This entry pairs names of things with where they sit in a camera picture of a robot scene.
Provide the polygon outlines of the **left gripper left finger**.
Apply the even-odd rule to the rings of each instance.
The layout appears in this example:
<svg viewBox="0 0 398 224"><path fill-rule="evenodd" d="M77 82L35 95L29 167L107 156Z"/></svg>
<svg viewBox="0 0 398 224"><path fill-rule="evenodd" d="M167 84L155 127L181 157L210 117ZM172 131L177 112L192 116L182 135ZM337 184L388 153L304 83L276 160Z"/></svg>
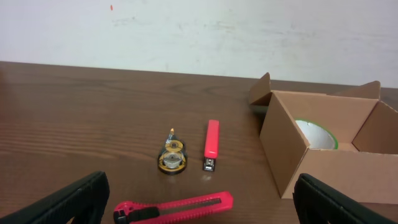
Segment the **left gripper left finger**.
<svg viewBox="0 0 398 224"><path fill-rule="evenodd" d="M109 199L106 173L96 171L1 218L1 224L100 223Z"/></svg>

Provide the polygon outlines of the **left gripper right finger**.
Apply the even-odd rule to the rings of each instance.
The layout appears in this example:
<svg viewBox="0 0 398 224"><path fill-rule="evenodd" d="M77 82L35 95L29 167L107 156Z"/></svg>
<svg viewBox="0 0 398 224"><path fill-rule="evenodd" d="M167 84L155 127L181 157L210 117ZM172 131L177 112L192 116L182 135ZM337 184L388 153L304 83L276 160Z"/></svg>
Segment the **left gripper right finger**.
<svg viewBox="0 0 398 224"><path fill-rule="evenodd" d="M293 200L300 224L395 224L306 173L295 183Z"/></svg>

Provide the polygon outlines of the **green tape roll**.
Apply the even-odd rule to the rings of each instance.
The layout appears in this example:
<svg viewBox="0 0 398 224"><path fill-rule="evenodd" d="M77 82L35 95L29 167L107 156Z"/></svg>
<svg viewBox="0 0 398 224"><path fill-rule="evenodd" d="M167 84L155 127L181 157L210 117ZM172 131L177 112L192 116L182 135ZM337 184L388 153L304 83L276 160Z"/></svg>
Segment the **green tape roll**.
<svg viewBox="0 0 398 224"><path fill-rule="evenodd" d="M296 124L310 144L310 149L338 149L338 141L331 132L311 121L296 119Z"/></svg>

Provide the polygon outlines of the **black gold correction tape dispenser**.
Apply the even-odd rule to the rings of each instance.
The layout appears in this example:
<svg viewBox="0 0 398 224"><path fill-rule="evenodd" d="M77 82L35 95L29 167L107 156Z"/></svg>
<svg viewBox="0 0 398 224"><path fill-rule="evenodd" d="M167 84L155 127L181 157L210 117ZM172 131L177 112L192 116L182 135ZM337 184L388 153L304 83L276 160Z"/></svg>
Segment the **black gold correction tape dispenser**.
<svg viewBox="0 0 398 224"><path fill-rule="evenodd" d="M186 169L187 161L185 143L175 135L172 128L158 155L157 167L164 174L177 175Z"/></svg>

